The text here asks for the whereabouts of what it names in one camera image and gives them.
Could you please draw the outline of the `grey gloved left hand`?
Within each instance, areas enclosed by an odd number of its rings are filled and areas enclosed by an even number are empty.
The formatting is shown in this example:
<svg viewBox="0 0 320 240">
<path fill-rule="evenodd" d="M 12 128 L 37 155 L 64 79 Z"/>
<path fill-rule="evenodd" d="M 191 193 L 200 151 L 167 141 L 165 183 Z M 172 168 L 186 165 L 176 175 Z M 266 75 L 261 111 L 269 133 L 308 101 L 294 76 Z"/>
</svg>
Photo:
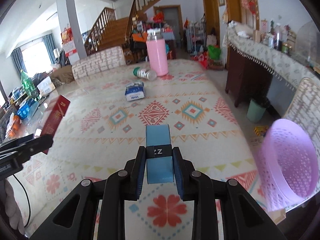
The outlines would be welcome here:
<svg viewBox="0 0 320 240">
<path fill-rule="evenodd" d="M 1 180 L 1 203 L 4 204 L 5 214 L 9 218 L 10 227 L 24 235 L 25 228 L 22 214 L 16 203 L 14 190 L 7 179 Z"/>
</svg>

